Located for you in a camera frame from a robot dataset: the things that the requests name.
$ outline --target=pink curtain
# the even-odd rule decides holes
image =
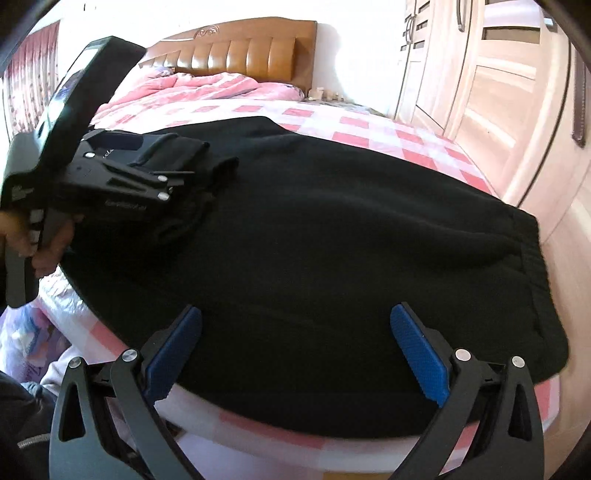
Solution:
[[[12,136],[37,126],[56,89],[58,30],[56,22],[29,35],[6,69],[5,108]]]

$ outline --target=plastic bag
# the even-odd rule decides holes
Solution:
[[[70,346],[39,308],[38,300],[0,317],[0,370],[19,382],[39,382]]]

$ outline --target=finger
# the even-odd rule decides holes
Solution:
[[[74,220],[67,220],[51,239],[49,250],[61,258],[62,253],[74,238]]]
[[[51,268],[52,265],[57,265],[60,261],[60,254],[56,254],[48,248],[38,250],[31,260],[33,268]]]
[[[35,270],[35,278],[43,278],[48,275],[51,275],[53,272],[56,271],[57,264],[53,266],[53,268],[38,268]]]
[[[6,237],[7,244],[23,257],[34,253],[29,238],[28,222],[17,212],[0,212],[0,235]]]

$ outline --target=wooden headboard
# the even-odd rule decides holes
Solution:
[[[177,72],[242,73],[259,82],[312,85],[317,22],[281,17],[249,18],[178,33],[148,49],[139,63]]]

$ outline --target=bed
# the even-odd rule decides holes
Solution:
[[[292,95],[291,87],[304,94],[309,91],[316,28],[314,21],[256,18],[208,25],[165,38],[148,49],[139,70],[174,72],[150,79],[150,88],[143,91],[135,85],[120,92],[101,107],[93,123],[97,128],[144,133],[240,116],[266,116],[299,134],[402,158],[494,194],[462,149],[443,137],[380,116],[259,97],[256,91],[266,83],[290,86],[282,95]],[[205,77],[205,83],[195,80]],[[110,361],[126,348],[82,302],[61,270],[42,280],[36,302],[89,362]],[[544,427],[558,413],[558,390],[558,377],[536,387]],[[340,440],[289,432],[224,411],[178,386],[157,407],[163,417],[200,437],[317,470],[391,472],[417,441],[415,437]],[[448,468],[461,461],[474,432],[475,426],[465,429]]]

